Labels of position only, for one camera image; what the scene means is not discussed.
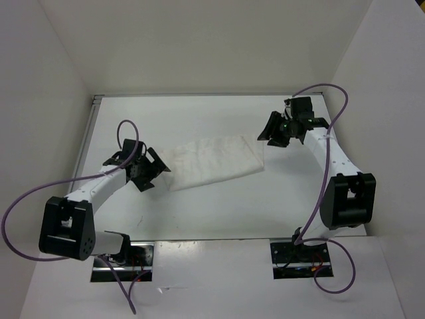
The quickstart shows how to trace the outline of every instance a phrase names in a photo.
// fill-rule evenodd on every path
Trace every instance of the cable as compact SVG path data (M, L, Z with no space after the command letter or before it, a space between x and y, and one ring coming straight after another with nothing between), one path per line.
M331 130L333 128L333 126L335 125L336 121L338 121L339 117L342 115L342 113L345 111L345 108L348 105L348 93L346 90L344 90L343 88L341 88L338 85L335 84L331 84L331 83L319 83L319 84L314 84L311 86L308 86L307 88L304 88L298 92L296 92L292 97L295 97L299 94L301 94L302 92L305 92L306 90L309 90L310 88L316 88L318 86L330 86L332 88L337 88L338 90L342 91L342 93L344 93L344 97L345 97L345 102L343 107L340 109L339 113L336 115L336 117L331 121L326 135L329 136L331 133ZM323 174L323 181L320 187L320 193L319 193L319 197L317 198L317 202L316 205L314 207L313 213L311 213L310 218L308 219L307 223L305 224L305 226L303 227L303 229L301 230L301 233L299 234L298 238L295 240L295 245L299 245L301 244L301 240L302 237L305 235L305 232L308 230L308 227L311 225L311 223L314 220L314 217L316 216L317 212L319 211L320 208L320 204L321 201L323 199L323 195L325 193L326 190L326 183L327 183L327 176L329 175L329 162L330 162L330 155L331 155L331 144L329 143L329 137L326 139L326 162L325 162L325 173Z
M338 243L337 241L334 241L333 239L327 239L327 238L309 238L309 239L304 239L301 243L306 243L308 241L323 241L325 243L333 243L337 246L339 246L339 248L341 248L344 253L347 255L348 259L350 260L351 263L351 268L353 269L353 275L351 277L350 283L345 287L342 288L341 290L328 290L324 287L322 287L319 282L317 281L317 275L319 274L320 271L322 271L323 269L330 267L330 266L322 266L320 268L318 268L315 272L314 272L314 282L316 283L317 287L319 287L320 290L327 292L328 294L342 294L343 292L346 292L347 290L349 290L351 288L351 286L354 284L354 280L356 279L356 266L354 265L354 260L352 258L352 256L350 255L350 253L348 252L348 250L340 243Z
M22 201L26 196L28 196L28 195L36 192L36 191L39 191L39 190L44 189L44 188L47 188L47 187L55 186L55 185L71 183L73 181L85 181L87 179L94 179L94 178L102 177L104 175L109 175L109 174L115 172L116 170L125 167L132 160L134 154L137 151L137 145L139 143L139 130L137 129L137 126L131 120L122 120L118 124L117 136L120 133L121 125L124 124L124 123L130 123L133 126L134 131L135 131L135 140L136 140L136 143L135 143L134 149L131 152L131 154L129 155L129 157L121 165L119 165L119 166L117 166L117 167L115 167L115 168L113 168L113 169L111 169L109 171L106 171L106 172L104 172L102 174L91 175L91 176L84 176L84 177L75 177L75 178L70 178L70 179L63 179L63 180L60 180L60 181L53 181L53 182L50 182L50 183L47 183L47 184L44 184L44 185L40 185L40 186L34 187L33 189L30 189L26 193L24 193L21 196L19 196L18 198L16 198L16 200L14 200L14 202L12 202L12 204L6 209L6 212L3 215L3 218L1 219L1 236L2 236L3 240L5 241L6 245L8 246L8 248L11 251L13 251L16 255L18 255L18 256L20 256L22 258L28 259L30 261L62 261L64 259L67 259L65 257L38 258L38 257L32 257L32 256L29 256L29 255L26 255L26 254L22 253L21 251L18 251L18 249L16 249L12 245L12 243L10 242L10 240L9 240L9 238L7 236L7 232L6 232L6 220L7 220L7 217L9 216L10 212L12 211L12 209L20 201Z
M119 286L120 286L120 288L121 288L122 293L124 294L125 298L126 298L126 299L127 299L127 301L128 301L128 304L129 304L129 306L130 306L130 308L131 308L131 311L133 312L133 314L136 314L134 304L133 304L133 302L131 301L131 298L130 298L129 294L126 292L126 290L125 290L124 286L122 285L122 282L121 282L121 280L120 280L120 278L119 278L119 276L118 276L117 272L115 271L115 269L113 268L113 266L110 264L110 262L109 262L108 258L107 258L107 257L105 257L105 256L102 256L102 255L100 255L100 256L99 256L99 258L101 258L101 259L102 259L102 260L103 260L103 261L107 264L107 266L110 268L110 270L111 270L111 272L112 272L112 275L114 276L115 280L117 281L118 285L119 285Z
M318 86L329 86L329 87L332 87L332 88L337 88L338 90L340 90L344 94L345 101L344 101L343 107L340 109L340 111L338 112L338 114L336 115L336 117L334 117L334 119L331 121L331 123L330 123L330 125L329 125L329 127L327 129L327 132L326 132L327 138L326 138L325 172L323 174L323 181L322 181L322 184L321 184L321 187L320 187L319 197L317 198L317 202L316 202L316 205L315 205L315 207L313 209L313 213L311 213L310 218L308 219L308 221L305 224L305 226L302 228L301 233L299 234L299 236L295 240L294 244L295 245L300 245L300 244L306 243L308 241L324 241L324 242L333 243L333 244L339 246L344 251L344 253L348 256L348 258L350 260L350 263L351 263L351 267L353 269L353 276L351 277L351 281L350 281L350 283L345 288L343 288L341 290L332 291L332 290L327 290L326 288L322 287L318 283L318 281L317 281L317 274L319 273L319 271L322 271L324 268L326 268L326 266L320 267L320 268L318 268L314 272L314 282L316 283L317 287L319 287L319 289L321 289L322 291L327 292L329 294L341 294L341 293L346 292L347 290L349 290L351 288L351 286L353 285L354 280L356 278L356 267L354 265L354 260L351 257L350 253L348 252L348 250L342 244L340 244L337 241L334 241L332 239L324 239L324 238L303 239L302 238L305 235L305 233L307 232L307 230L310 227L311 223L313 222L314 217L316 216L317 212L319 211L320 204L321 204L321 201L323 200L323 195L325 193L326 183L327 183L327 177L329 175L329 162L330 162L330 157L331 157L331 144L329 143L329 135L331 133L331 130L332 130L333 126L338 121L339 117L342 115L342 113L345 111L345 109L346 109L346 107L348 105L348 93L347 93L347 91L344 90L343 88L341 88L340 86L335 85L335 84L331 84L331 83L319 83L319 84L314 84L314 85L308 86L307 88L304 88L304 89L296 92L292 97L295 97L295 96L301 94L302 92L305 92L306 90L309 90L310 88L316 88Z
M279 267L278 266L278 264L276 263L276 267L278 268L278 269L285 269L286 267L288 267L289 265L290 265L290 263L292 263L292 259L294 259L294 257L296 256L297 254L292 254L291 256L290 256L290 259L288 260L288 262L285 264L285 265L283 265L282 267Z
M134 284L139 281L139 279L144 275L147 274L148 272L150 272L150 270L143 270L141 273L139 273L131 282L130 287L128 288L128 296L131 299L131 290L133 289Z

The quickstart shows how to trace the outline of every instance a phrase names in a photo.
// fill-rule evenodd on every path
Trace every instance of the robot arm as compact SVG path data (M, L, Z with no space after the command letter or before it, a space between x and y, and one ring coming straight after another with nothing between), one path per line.
M340 231L371 221L376 187L373 175L363 173L345 155L335 138L327 136L329 124L323 118L314 117L310 97L293 98L285 103L285 112L272 112L258 140L268 140L268 145L285 148L291 138L297 138L313 153L324 171L329 138L327 186L319 213L305 238L332 238ZM309 241L305 245L321 243Z
M63 198L51 197L44 209L39 249L44 253L86 260L90 255L110 254L125 259L130 248L128 235L99 232L94 228L94 214L102 204L129 181L142 192L153 186L151 180L162 171L169 171L153 148L147 149L154 159L150 162L138 143L133 159L121 167L135 147L134 140L124 140L121 151L108 159L100 177L92 179Z

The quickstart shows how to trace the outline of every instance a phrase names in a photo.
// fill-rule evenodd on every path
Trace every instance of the white towel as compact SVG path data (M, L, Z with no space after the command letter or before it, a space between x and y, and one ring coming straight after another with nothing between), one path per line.
M263 149L254 135L199 140L162 152L171 173L161 175L170 191L242 177L263 169Z

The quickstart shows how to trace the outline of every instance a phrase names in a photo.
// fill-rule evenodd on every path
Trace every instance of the mounting plate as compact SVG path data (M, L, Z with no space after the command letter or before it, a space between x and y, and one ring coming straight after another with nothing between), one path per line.
M331 259L324 243L294 246L290 239L270 241L274 279L311 278L315 268L326 267L318 277L333 277Z
M153 248L155 243L146 241L132 241L131 246L137 247L137 250L140 251L137 256L141 259L141 263L138 265L132 263L131 261L128 261L123 265L111 263L111 265L114 267L114 270L117 272L118 277L121 281L133 281L133 279L141 271L150 270L142 277L140 277L139 281L152 281ZM90 282L114 281L116 280L105 262L98 257L94 257L92 278L90 279Z

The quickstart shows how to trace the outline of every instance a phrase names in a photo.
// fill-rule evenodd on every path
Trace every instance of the white wall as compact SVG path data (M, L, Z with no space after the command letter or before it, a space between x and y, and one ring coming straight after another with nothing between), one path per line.
M0 211L24 191L69 177L89 111L88 91L36 0L0 0ZM37 243L43 203L32 195L7 224L14 243ZM34 245L19 245L36 253ZM18 318L34 263L0 243L2 318Z
M382 236L407 318L424 311L424 53L425 14L415 1L374 0L333 77L350 94L336 132L377 178L369 231ZM334 116L340 93L328 90L325 99Z
M40 0L91 93L331 80L371 0Z

